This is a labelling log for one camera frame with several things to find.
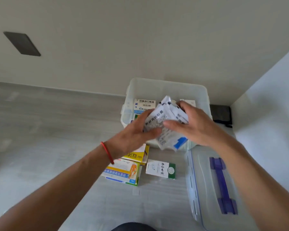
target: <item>dark pants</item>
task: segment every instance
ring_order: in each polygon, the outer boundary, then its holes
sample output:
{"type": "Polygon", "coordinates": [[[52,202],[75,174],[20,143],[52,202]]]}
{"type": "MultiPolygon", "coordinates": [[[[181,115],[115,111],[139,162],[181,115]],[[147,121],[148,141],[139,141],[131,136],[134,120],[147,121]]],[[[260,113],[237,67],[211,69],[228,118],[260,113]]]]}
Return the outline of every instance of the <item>dark pants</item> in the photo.
{"type": "Polygon", "coordinates": [[[157,231],[157,230],[149,225],[136,222],[129,222],[121,224],[111,231],[157,231]]]}

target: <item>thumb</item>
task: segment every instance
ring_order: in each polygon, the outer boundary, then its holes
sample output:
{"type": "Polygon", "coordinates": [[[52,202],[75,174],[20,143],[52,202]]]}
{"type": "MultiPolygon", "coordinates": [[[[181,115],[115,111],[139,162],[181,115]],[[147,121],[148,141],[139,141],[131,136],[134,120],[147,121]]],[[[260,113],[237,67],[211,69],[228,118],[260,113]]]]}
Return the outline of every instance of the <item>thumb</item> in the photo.
{"type": "Polygon", "coordinates": [[[185,134],[185,132],[186,132],[187,126],[185,124],[181,124],[177,121],[165,120],[165,121],[163,121],[163,124],[166,128],[168,128],[172,131],[176,131],[176,132],[179,132],[181,134],[185,134]]]}
{"type": "Polygon", "coordinates": [[[158,128],[154,128],[154,129],[151,129],[148,132],[142,133],[142,138],[145,141],[152,140],[152,139],[157,138],[161,133],[162,133],[162,128],[159,128],[159,127],[158,128]]]}

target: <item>hand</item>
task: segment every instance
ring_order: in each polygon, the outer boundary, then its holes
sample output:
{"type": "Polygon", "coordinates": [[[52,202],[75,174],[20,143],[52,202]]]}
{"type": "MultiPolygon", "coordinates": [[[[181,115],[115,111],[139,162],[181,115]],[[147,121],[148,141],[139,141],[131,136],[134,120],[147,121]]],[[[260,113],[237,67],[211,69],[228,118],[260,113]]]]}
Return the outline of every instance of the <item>hand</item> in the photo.
{"type": "Polygon", "coordinates": [[[203,146],[212,146],[214,141],[226,134],[202,109],[195,108],[185,101],[180,101],[177,104],[186,112],[188,124],[166,120],[163,122],[166,128],[179,132],[189,140],[203,146]]]}
{"type": "Polygon", "coordinates": [[[143,132],[146,118],[153,111],[147,110],[143,112],[136,120],[127,127],[105,142],[113,159],[123,157],[141,147],[146,141],[157,138],[161,133],[161,128],[154,128],[149,132],[143,132]]]}

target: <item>black object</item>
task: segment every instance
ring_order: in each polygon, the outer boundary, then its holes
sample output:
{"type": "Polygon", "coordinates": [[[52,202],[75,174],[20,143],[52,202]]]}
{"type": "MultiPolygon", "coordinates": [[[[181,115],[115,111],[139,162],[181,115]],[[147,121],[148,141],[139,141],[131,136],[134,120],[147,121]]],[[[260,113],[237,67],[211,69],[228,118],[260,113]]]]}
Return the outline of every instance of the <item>black object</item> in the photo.
{"type": "Polygon", "coordinates": [[[37,48],[26,34],[16,32],[3,33],[21,54],[38,57],[41,56],[37,48]]]}
{"type": "Polygon", "coordinates": [[[149,225],[136,222],[129,222],[121,224],[111,231],[157,231],[157,230],[149,225]]]}
{"type": "Polygon", "coordinates": [[[232,128],[231,109],[225,105],[210,104],[211,115],[216,123],[225,124],[226,127],[232,128]]]}

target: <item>bracelet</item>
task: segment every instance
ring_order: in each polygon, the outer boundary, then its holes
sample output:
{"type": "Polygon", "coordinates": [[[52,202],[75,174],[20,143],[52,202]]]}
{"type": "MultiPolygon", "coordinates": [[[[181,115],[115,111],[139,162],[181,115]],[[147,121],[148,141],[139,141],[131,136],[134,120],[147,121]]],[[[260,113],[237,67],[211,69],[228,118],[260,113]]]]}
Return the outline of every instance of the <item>bracelet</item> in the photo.
{"type": "Polygon", "coordinates": [[[111,163],[111,164],[115,164],[115,162],[113,162],[113,158],[112,158],[112,156],[110,155],[110,153],[109,153],[106,145],[105,145],[103,142],[101,142],[101,145],[104,147],[104,149],[105,149],[105,151],[106,151],[106,153],[107,153],[107,155],[108,155],[108,158],[109,158],[109,160],[110,160],[110,163],[111,163]]]}

